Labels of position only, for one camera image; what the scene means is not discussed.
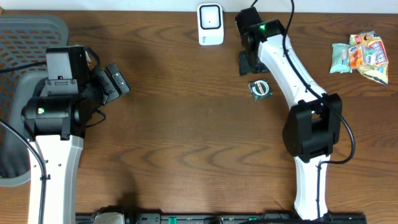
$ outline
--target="black plastic part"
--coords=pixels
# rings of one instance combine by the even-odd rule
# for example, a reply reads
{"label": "black plastic part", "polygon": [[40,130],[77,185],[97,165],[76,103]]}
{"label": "black plastic part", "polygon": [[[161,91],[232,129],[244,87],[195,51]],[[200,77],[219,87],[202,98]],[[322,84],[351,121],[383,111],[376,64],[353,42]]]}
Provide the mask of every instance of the black plastic part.
{"label": "black plastic part", "polygon": [[266,65],[260,62],[257,58],[256,66],[250,66],[248,53],[246,51],[241,51],[239,53],[239,74],[247,75],[248,73],[266,73],[269,72]]}
{"label": "black plastic part", "polygon": [[88,82],[90,74],[84,48],[49,48],[45,56],[49,73],[48,96],[79,94],[78,87]]}
{"label": "black plastic part", "polygon": [[[93,223],[95,215],[77,215],[76,224],[89,224]],[[138,213],[135,214],[133,219],[135,224],[170,224],[169,220],[175,218],[177,224],[240,224],[243,222],[251,220],[264,220],[267,223],[268,220],[297,220],[302,223],[300,219],[293,218],[289,213],[279,213],[279,212],[266,212],[265,214],[207,214],[207,215],[181,215],[181,214],[171,214],[163,215],[158,213]],[[367,224],[366,217],[360,214],[352,215],[328,215],[324,218],[325,223],[336,223],[336,224]]]}
{"label": "black plastic part", "polygon": [[116,89],[120,95],[124,95],[130,91],[130,86],[127,84],[126,80],[123,77],[123,74],[119,71],[116,64],[112,63],[106,67],[108,73],[111,75],[114,84],[116,85]]}
{"label": "black plastic part", "polygon": [[[343,104],[336,93],[323,98],[341,114]],[[312,111],[319,117],[313,119]],[[299,156],[304,162],[320,155],[330,155],[339,134],[340,120],[320,100],[300,101],[293,106],[282,132],[289,153]]]}
{"label": "black plastic part", "polygon": [[[92,70],[86,52],[96,60]],[[88,47],[47,49],[46,57],[49,79],[40,96],[23,109],[25,136],[32,141],[49,134],[84,138],[86,123],[97,108],[130,91],[117,66],[100,70],[100,59]]]}
{"label": "black plastic part", "polygon": [[246,53],[239,53],[239,74],[268,72],[267,67],[258,58],[260,42],[268,37],[283,34],[285,28],[279,20],[262,22],[255,7],[242,10],[235,17],[236,26]]}
{"label": "black plastic part", "polygon": [[243,9],[235,17],[236,27],[238,28],[241,38],[248,31],[248,27],[262,22],[259,13],[255,7]]}

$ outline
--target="wooden table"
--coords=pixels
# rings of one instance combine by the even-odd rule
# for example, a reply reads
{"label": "wooden table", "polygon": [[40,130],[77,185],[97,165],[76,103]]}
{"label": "wooden table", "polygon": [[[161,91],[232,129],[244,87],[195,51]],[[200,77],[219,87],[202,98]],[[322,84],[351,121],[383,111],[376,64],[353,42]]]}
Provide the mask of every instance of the wooden table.
{"label": "wooden table", "polygon": [[[5,14],[60,16],[70,45],[90,46],[103,65],[116,62],[131,86],[106,106],[107,120],[87,130],[77,212],[117,204],[165,213],[292,208],[295,166],[281,135],[287,104],[271,74],[239,76],[236,13],[224,14],[224,43],[212,47],[199,45],[194,12]],[[261,16],[286,25],[289,14]],[[396,15],[296,14],[289,34],[311,76],[342,97],[356,136],[355,158],[328,167],[328,208],[364,212],[368,223],[398,222],[397,24]],[[385,43],[389,84],[358,72],[329,74],[332,43],[370,29]],[[261,78],[274,96],[254,102],[248,82]],[[332,158],[345,158],[349,147],[341,127]],[[0,198],[1,223],[26,223],[29,184],[0,189]]]}

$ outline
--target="snack package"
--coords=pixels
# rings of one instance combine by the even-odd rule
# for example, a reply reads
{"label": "snack package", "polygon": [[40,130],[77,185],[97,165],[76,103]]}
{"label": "snack package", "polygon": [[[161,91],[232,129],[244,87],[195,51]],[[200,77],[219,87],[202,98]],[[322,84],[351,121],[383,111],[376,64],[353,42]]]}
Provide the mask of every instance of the snack package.
{"label": "snack package", "polygon": [[349,37],[349,44],[355,46],[363,44],[376,51],[375,66],[364,65],[358,67],[357,70],[364,77],[372,79],[375,82],[387,85],[388,84],[388,59],[384,44],[373,30],[351,35]]}
{"label": "snack package", "polygon": [[369,43],[375,40],[381,40],[381,38],[373,30],[349,36],[349,44],[351,46],[355,46],[357,44],[363,44],[369,47]]}
{"label": "snack package", "polygon": [[347,44],[332,44],[333,55],[331,56],[330,73],[334,72],[352,72],[349,67],[348,49],[351,47]]}
{"label": "snack package", "polygon": [[358,44],[348,49],[349,66],[352,69],[361,68],[364,65],[376,64],[376,50]]}
{"label": "snack package", "polygon": [[358,69],[358,71],[361,75],[370,80],[381,83],[383,85],[388,84],[388,66],[376,67],[365,65]]}

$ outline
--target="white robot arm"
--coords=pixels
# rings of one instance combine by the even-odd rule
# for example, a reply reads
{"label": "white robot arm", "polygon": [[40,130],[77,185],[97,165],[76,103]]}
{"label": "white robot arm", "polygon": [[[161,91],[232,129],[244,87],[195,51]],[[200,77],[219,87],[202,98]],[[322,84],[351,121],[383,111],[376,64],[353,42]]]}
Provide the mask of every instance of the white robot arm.
{"label": "white robot arm", "polygon": [[[96,60],[92,70],[87,63],[88,54]],[[42,221],[44,224],[70,224],[76,222],[76,175],[85,129],[90,127],[87,122],[94,112],[103,113],[98,109],[100,106],[126,94],[130,88],[115,64],[100,69],[98,56],[88,47],[47,49],[46,58],[48,80],[28,83],[44,88],[40,96],[33,96],[23,109],[25,137],[39,153],[47,170],[43,212],[39,208],[42,173],[36,158],[32,153],[29,154],[31,181],[28,223]],[[100,223],[124,224],[124,217],[120,213],[104,222],[109,219],[108,216],[108,213],[98,215],[96,220]]]}
{"label": "white robot arm", "polygon": [[[284,50],[282,48],[283,35],[278,34],[268,37],[267,41],[259,43],[258,57],[259,60],[269,69],[274,76],[280,89],[282,90],[289,109],[295,106],[299,101],[311,102],[317,98],[306,90],[303,83],[296,76],[292,67],[289,65]],[[313,78],[308,74],[299,58],[296,56],[289,37],[286,38],[286,47],[289,50],[290,58],[295,67],[302,74],[307,83],[311,84],[311,88],[319,95],[326,91],[315,83]],[[297,174],[297,194],[294,202],[296,212],[303,220],[315,220],[318,218],[317,213],[317,165],[320,161],[328,161],[330,156],[321,155],[310,159],[305,163],[299,158],[294,157]],[[328,212],[325,203],[325,181],[326,181],[326,164],[321,170],[320,180],[320,213],[321,216]]]}
{"label": "white robot arm", "polygon": [[[321,161],[330,160],[332,146],[338,140],[340,122],[328,111],[319,111],[323,104],[306,89],[290,66],[282,46],[284,28],[279,21],[262,22],[256,9],[251,7],[236,16],[236,25],[242,37],[242,45],[246,48],[246,51],[241,52],[239,62],[241,75],[247,72],[271,72],[286,98],[290,113],[283,135],[296,165],[297,194],[294,209],[302,220],[316,220],[318,165]],[[315,93],[326,95],[326,91],[314,81],[296,56],[288,36],[285,43],[289,57],[303,79]],[[246,71],[241,68],[244,63]],[[337,104],[341,112],[338,96],[332,95],[329,100]],[[314,113],[320,114],[323,121],[312,121]],[[320,171],[318,203],[321,217],[328,213],[325,203],[326,165]]]}

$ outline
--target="wall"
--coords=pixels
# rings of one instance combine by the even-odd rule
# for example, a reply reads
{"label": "wall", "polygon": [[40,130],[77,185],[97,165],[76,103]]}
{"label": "wall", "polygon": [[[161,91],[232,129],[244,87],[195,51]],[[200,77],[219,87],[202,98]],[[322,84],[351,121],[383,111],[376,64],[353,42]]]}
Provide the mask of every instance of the wall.
{"label": "wall", "polygon": [[[201,0],[0,0],[4,9],[196,11]],[[224,11],[240,11],[252,0],[215,0]],[[398,13],[398,0],[295,0],[297,12]],[[259,0],[262,12],[290,11],[289,0]]]}

